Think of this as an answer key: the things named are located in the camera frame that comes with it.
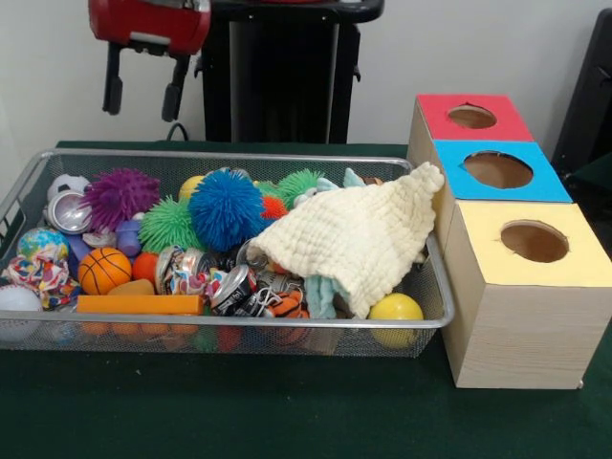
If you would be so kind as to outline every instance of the blue spiky ball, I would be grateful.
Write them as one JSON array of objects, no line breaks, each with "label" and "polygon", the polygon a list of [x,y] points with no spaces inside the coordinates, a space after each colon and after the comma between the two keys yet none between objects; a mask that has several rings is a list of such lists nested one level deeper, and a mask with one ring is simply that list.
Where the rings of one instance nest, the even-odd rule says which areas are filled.
[{"label": "blue spiky ball", "polygon": [[217,170],[198,184],[189,201],[191,222],[198,239],[215,251],[232,247],[259,234],[265,227],[261,192],[238,172]]}]

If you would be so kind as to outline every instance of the blue square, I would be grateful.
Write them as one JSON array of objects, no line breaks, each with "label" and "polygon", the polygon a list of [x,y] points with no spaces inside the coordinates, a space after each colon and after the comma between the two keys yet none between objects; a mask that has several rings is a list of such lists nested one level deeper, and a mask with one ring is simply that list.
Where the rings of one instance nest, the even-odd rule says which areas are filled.
[{"label": "blue square", "polygon": [[[436,141],[435,146],[452,194],[457,199],[572,203],[572,198],[535,142]],[[531,168],[533,177],[529,183],[519,187],[486,185],[474,178],[465,164],[467,158],[475,158],[478,154],[519,160]],[[504,169],[499,168],[498,172],[503,173]]]}]

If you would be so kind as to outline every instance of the white wall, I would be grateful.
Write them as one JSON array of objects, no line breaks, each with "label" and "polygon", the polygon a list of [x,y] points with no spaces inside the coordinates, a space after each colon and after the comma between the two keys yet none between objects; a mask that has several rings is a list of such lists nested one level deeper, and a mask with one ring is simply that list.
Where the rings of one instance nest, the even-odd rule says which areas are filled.
[{"label": "white wall", "polygon": [[[508,93],[551,153],[605,0],[387,0],[361,27],[363,80],[350,142],[406,142],[419,92]],[[123,53],[121,114],[100,110],[106,46],[85,0],[4,0],[0,8],[0,192],[58,140],[165,137],[173,61]],[[201,84],[189,77],[181,121],[204,137]]]}]

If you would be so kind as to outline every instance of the cable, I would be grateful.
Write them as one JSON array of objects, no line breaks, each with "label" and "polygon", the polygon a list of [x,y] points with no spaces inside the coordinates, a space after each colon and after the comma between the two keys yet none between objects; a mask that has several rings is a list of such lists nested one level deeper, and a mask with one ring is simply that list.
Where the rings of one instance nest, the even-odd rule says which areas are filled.
[{"label": "cable", "polygon": [[183,133],[183,140],[185,142],[189,142],[189,134],[187,134],[187,130],[179,122],[175,122],[174,124],[172,124],[172,127],[170,127],[170,130],[168,131],[168,135],[165,137],[165,140],[167,142],[171,141],[172,136],[174,136],[174,131],[176,131],[177,129],[181,129],[181,132]]}]

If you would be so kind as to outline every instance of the soccer ball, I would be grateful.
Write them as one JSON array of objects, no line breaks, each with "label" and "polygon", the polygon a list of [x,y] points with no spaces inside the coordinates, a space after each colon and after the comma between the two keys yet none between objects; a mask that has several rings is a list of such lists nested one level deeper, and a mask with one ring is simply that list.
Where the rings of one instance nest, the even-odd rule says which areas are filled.
[{"label": "soccer ball", "polygon": [[67,189],[84,193],[89,185],[89,180],[85,177],[75,177],[68,174],[60,175],[47,190],[47,202],[51,201],[61,191],[66,191]]}]

